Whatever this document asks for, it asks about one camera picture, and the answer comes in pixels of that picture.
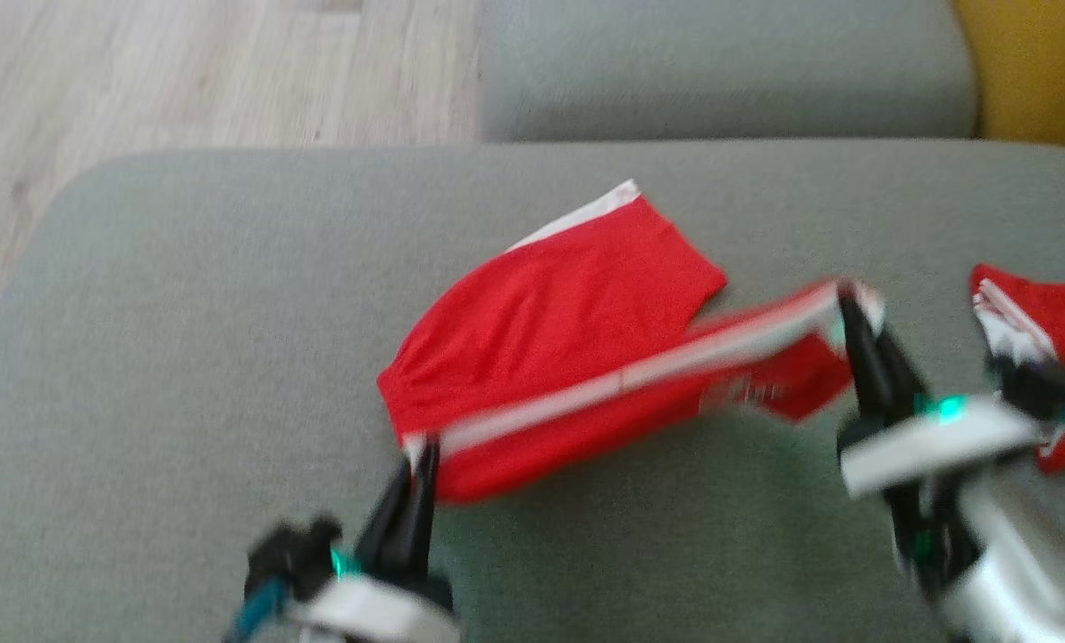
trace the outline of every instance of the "printed logo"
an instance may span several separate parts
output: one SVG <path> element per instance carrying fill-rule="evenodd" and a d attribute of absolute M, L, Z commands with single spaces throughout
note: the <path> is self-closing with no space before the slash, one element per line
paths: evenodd
<path fill-rule="evenodd" d="M 786 386 L 779 384 L 754 384 L 749 374 L 733 380 L 719 380 L 703 392 L 700 397 L 700 412 L 711 408 L 724 408 L 733 403 L 761 403 L 786 397 Z"/>

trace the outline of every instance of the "gray upholstery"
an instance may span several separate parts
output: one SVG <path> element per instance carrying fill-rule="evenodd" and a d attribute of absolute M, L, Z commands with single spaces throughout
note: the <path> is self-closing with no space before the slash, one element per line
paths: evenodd
<path fill-rule="evenodd" d="M 968 136 L 949 0 L 490 0 L 492 142 Z"/>
<path fill-rule="evenodd" d="M 1065 280 L 1065 151 L 716 142 L 130 158 L 59 196 L 0 304 L 0 642 L 217 640 L 246 549 L 394 463 L 374 384 L 453 281 L 636 178 L 718 307 L 867 278 L 938 391 L 984 391 L 966 277 Z M 834 431 L 674 427 L 441 512 L 475 642 L 937 640 Z M 1065 524 L 1065 477 L 1039 488 Z M 282 640 L 272 632 L 266 640 Z"/>

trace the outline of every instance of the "blue cable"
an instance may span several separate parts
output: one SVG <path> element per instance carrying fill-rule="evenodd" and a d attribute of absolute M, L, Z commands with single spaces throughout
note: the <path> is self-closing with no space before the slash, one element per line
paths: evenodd
<path fill-rule="evenodd" d="M 286 603 L 286 586 L 280 579 L 273 578 L 263 582 L 258 590 L 243 603 L 242 609 L 235 615 L 223 643 L 247 643 L 268 620 L 282 612 Z"/>

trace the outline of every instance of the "white stripe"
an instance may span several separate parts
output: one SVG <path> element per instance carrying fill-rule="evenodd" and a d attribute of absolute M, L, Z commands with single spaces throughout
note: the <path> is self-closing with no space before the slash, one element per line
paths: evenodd
<path fill-rule="evenodd" d="M 879 296 L 863 284 L 856 284 L 855 294 L 876 332 L 881 329 L 885 313 Z M 403 449 L 415 463 L 427 435 L 436 432 L 440 435 L 441 455 L 444 459 L 491 442 L 498 436 L 509 435 L 580 411 L 583 408 L 606 402 L 625 392 L 638 391 L 643 386 L 689 374 L 701 374 L 770 358 L 793 345 L 807 333 L 829 330 L 831 325 L 839 323 L 841 314 L 838 309 L 838 284 L 831 282 L 790 304 L 769 310 L 760 316 L 721 329 L 715 334 L 675 347 L 655 358 L 630 363 L 611 374 L 574 384 L 563 391 L 551 392 L 541 398 L 460 419 L 440 431 L 407 435 L 403 441 Z"/>
<path fill-rule="evenodd" d="M 531 235 L 525 236 L 524 240 L 517 241 L 517 244 L 509 247 L 505 252 L 514 251 L 514 249 L 527 246 L 534 242 L 547 240 L 548 236 L 564 232 L 569 228 L 576 228 L 577 225 L 587 224 L 589 220 L 600 219 L 603 215 L 626 207 L 627 203 L 638 199 L 639 196 L 640 187 L 636 185 L 635 180 L 628 179 L 613 187 L 613 191 L 608 192 L 607 195 L 585 204 L 585 207 L 575 209 L 573 212 L 561 216 L 560 219 L 553 220 L 552 224 L 545 225 L 544 228 L 532 232 Z"/>
<path fill-rule="evenodd" d="M 1052 337 L 993 280 L 981 280 L 978 284 L 973 313 L 995 355 L 1007 355 L 1015 363 L 1056 356 Z"/>

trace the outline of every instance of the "green led light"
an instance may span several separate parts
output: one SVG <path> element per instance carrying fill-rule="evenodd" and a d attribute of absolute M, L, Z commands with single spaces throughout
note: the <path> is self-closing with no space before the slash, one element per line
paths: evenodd
<path fill-rule="evenodd" d="M 947 397 L 937 402 L 937 421 L 940 424 L 956 423 L 965 415 L 965 397 Z"/>
<path fill-rule="evenodd" d="M 333 548 L 330 549 L 330 565 L 333 567 L 333 575 L 338 578 L 344 577 L 346 574 L 361 574 L 362 571 L 356 559 Z"/>
<path fill-rule="evenodd" d="M 913 549 L 910 558 L 919 565 L 924 565 L 934 555 L 933 534 L 928 530 L 920 530 L 913 537 Z"/>

